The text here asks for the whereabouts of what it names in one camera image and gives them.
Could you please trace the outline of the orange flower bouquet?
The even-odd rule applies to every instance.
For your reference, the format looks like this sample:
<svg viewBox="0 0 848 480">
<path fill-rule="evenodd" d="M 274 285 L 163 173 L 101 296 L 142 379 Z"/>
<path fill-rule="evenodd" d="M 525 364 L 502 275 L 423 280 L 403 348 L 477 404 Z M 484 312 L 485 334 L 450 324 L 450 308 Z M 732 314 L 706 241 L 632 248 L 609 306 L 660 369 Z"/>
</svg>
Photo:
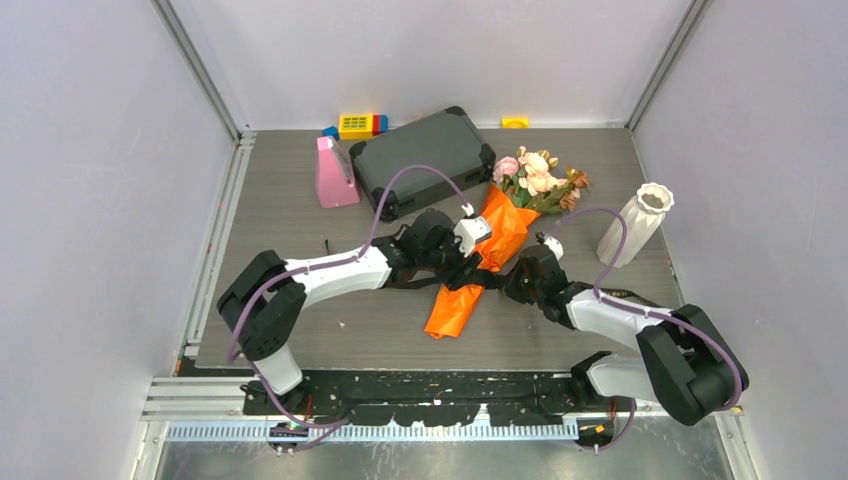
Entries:
<svg viewBox="0 0 848 480">
<path fill-rule="evenodd" d="M 582 191 L 590 186 L 589 176 L 571 166 L 557 175 L 557 164 L 558 159 L 548 151 L 531 151 L 524 146 L 514 157 L 506 156 L 495 163 L 482 210 L 492 236 L 474 249 L 481 257 L 477 270 L 500 272 L 527 240 L 535 220 L 576 208 Z M 436 339 L 458 337 L 485 290 L 475 283 L 455 290 L 442 287 L 424 332 Z"/>
</svg>

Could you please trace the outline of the black ribbon gold lettering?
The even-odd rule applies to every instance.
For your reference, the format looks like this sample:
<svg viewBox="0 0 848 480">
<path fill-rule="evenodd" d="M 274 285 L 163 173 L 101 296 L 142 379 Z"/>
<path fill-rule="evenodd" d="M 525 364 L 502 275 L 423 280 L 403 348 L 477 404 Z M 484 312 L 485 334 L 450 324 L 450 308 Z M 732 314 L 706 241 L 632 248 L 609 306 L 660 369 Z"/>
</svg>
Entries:
<svg viewBox="0 0 848 480">
<path fill-rule="evenodd" d="M 463 275 L 457 276 L 448 282 L 449 287 L 457 287 L 457 289 L 451 291 L 458 291 L 458 287 L 476 285 L 483 287 L 484 290 L 498 290 L 503 294 L 504 277 L 508 273 L 500 274 L 483 269 L 475 269 L 474 271 L 468 270 L 462 273 Z M 577 293 L 583 290 L 592 290 L 594 288 L 592 284 L 588 284 L 586 282 L 574 282 L 577 283 Z M 409 281 L 390 280 L 385 285 L 385 288 L 417 290 L 430 285 L 442 285 L 442 283 L 443 282 L 440 281 L 440 278 L 433 276 Z M 614 298 L 633 299 L 640 305 L 660 307 L 660 305 L 656 302 L 653 302 L 632 290 L 616 288 L 600 288 L 600 290 L 606 295 Z"/>
</svg>

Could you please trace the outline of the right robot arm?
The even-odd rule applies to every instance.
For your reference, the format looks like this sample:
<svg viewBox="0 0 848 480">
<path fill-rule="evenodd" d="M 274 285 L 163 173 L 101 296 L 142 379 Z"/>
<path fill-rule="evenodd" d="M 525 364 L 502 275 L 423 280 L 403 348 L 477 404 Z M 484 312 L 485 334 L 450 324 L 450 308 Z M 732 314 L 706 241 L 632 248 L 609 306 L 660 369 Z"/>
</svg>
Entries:
<svg viewBox="0 0 848 480">
<path fill-rule="evenodd" d="M 745 368 L 703 309 L 640 305 L 572 281 L 546 245 L 525 249 L 500 290 L 538 307 L 553 323 L 632 350 L 632 356 L 599 352 L 572 368 L 571 397 L 584 410 L 628 397 L 657 403 L 679 423 L 693 426 L 736 406 L 750 385 Z"/>
</svg>

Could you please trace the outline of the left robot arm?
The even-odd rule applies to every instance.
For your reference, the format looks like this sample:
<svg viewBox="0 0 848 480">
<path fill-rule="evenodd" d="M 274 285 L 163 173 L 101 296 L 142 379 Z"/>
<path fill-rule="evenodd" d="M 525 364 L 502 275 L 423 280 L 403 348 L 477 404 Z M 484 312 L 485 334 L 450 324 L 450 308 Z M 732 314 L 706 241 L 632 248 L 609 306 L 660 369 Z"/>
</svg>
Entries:
<svg viewBox="0 0 848 480">
<path fill-rule="evenodd" d="M 458 286 L 480 263 L 475 247 L 491 235 L 482 216 L 453 222 L 428 209 L 395 234 L 347 252 L 283 260 L 273 250 L 263 251 L 217 301 L 233 334 L 227 357 L 244 355 L 266 381 L 270 403 L 284 414 L 296 413 L 307 389 L 288 341 L 303 310 L 357 291 Z"/>
</svg>

